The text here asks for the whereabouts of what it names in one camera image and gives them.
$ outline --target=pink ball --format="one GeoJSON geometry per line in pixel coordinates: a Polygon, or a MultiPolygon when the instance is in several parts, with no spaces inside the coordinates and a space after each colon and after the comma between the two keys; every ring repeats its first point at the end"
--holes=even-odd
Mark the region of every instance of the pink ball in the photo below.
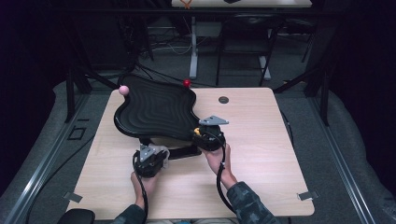
{"type": "Polygon", "coordinates": [[[121,95],[126,96],[129,93],[129,88],[127,86],[120,86],[119,92],[121,95]]]}

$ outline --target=black horizontal bar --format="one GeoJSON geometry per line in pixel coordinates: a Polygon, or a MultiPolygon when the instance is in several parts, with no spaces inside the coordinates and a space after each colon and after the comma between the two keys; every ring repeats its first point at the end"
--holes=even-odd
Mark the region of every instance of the black horizontal bar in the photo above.
{"type": "Polygon", "coordinates": [[[313,8],[49,8],[51,12],[67,13],[73,15],[124,15],[124,16],[229,16],[243,13],[276,14],[287,17],[336,17],[344,14],[343,11],[321,11],[313,8]]]}

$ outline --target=patterned sleeve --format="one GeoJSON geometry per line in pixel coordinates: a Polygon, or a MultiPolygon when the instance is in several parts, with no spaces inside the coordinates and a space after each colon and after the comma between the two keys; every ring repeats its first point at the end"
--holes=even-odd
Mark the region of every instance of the patterned sleeve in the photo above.
{"type": "Polygon", "coordinates": [[[145,211],[136,204],[130,205],[111,224],[141,224],[145,218],[145,211]]]}
{"type": "Polygon", "coordinates": [[[240,224],[280,223],[245,182],[238,182],[230,187],[227,197],[240,224]]]}

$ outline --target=ridged black surface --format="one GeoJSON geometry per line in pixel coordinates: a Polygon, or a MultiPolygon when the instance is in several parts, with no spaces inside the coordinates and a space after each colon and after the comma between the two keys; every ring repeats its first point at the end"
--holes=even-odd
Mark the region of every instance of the ridged black surface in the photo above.
{"type": "Polygon", "coordinates": [[[192,112],[195,92],[183,85],[152,81],[135,75],[120,78],[129,88],[125,102],[117,109],[114,122],[120,132],[136,137],[172,137],[190,141],[198,127],[192,112]]]}

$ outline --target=tape on table corner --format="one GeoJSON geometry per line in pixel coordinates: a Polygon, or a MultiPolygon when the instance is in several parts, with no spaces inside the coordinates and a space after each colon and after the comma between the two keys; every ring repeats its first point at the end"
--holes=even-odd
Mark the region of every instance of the tape on table corner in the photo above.
{"type": "Polygon", "coordinates": [[[79,196],[79,195],[77,195],[75,193],[72,193],[72,192],[66,192],[64,194],[64,198],[66,200],[69,200],[69,201],[72,201],[72,202],[75,202],[75,203],[81,202],[81,199],[82,199],[81,196],[79,196]]]}
{"type": "Polygon", "coordinates": [[[319,194],[315,190],[297,194],[297,198],[300,199],[301,201],[314,200],[318,197],[319,197],[319,194]]]}

